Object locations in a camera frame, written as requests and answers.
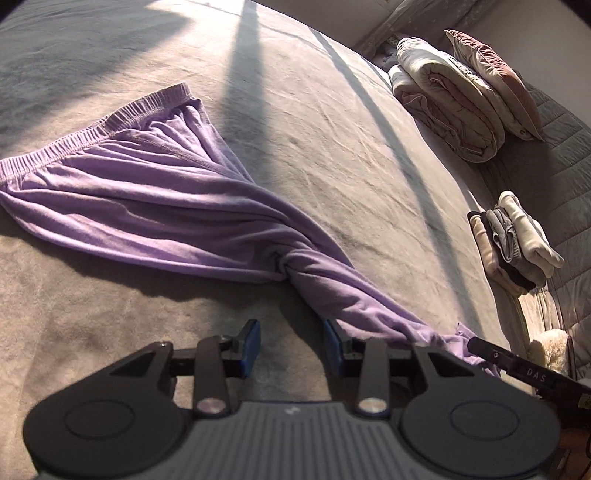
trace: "lavender fabric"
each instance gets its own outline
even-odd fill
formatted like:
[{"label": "lavender fabric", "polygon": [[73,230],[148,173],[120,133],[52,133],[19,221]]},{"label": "lavender fabric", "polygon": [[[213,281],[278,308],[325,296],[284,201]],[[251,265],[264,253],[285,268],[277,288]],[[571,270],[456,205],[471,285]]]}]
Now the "lavender fabric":
[{"label": "lavender fabric", "polygon": [[359,274],[306,214],[257,186],[184,83],[3,159],[0,183],[8,213],[55,244],[200,277],[288,278],[352,336],[426,342],[482,363],[467,351],[470,330],[438,335]]}]

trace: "gray bedsheet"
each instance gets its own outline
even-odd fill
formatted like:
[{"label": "gray bedsheet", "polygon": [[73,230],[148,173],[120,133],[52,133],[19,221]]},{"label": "gray bedsheet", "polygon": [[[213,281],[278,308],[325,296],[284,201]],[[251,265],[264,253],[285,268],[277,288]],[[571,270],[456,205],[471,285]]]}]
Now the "gray bedsheet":
[{"label": "gray bedsheet", "polygon": [[[384,292],[442,333],[461,321],[522,348],[466,220],[492,206],[482,179],[415,123],[384,72],[305,25],[241,0],[28,0],[0,25],[0,78],[0,157],[187,81],[255,181],[320,222]],[[0,212],[0,296],[2,479],[34,473],[21,426],[35,402],[155,340],[187,348],[256,317],[264,345],[245,398],[343,392],[325,376],[319,322],[286,283],[117,264]]]}]

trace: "folded comforter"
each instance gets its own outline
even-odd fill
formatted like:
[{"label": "folded comforter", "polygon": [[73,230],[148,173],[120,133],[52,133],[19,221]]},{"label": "folded comforter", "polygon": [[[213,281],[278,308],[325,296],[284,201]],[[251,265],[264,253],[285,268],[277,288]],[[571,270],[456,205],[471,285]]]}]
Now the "folded comforter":
[{"label": "folded comforter", "polygon": [[492,158],[505,141],[498,113],[450,56],[420,38],[405,38],[388,72],[394,96],[464,160]]}]

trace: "elastic waistband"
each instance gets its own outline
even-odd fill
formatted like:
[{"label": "elastic waistband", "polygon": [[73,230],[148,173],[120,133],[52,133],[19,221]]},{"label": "elastic waistband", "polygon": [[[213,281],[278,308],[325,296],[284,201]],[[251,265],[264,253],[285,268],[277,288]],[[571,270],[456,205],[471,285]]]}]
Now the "elastic waistband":
[{"label": "elastic waistband", "polygon": [[89,127],[61,137],[39,150],[4,158],[0,160],[0,184],[23,177],[67,155],[95,145],[116,132],[137,126],[148,117],[178,107],[190,99],[189,86],[184,82],[178,83],[128,103]]}]

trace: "white folded towel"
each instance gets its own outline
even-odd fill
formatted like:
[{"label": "white folded towel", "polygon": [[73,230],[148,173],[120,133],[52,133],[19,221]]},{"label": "white folded towel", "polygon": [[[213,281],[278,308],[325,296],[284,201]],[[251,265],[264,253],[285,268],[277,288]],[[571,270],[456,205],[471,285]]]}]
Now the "white folded towel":
[{"label": "white folded towel", "polygon": [[513,222],[524,257],[540,267],[546,278],[550,278],[554,274],[554,267],[561,268],[564,265],[564,258],[552,249],[542,226],[527,214],[517,197],[509,190],[501,193],[499,205],[506,210]]}]

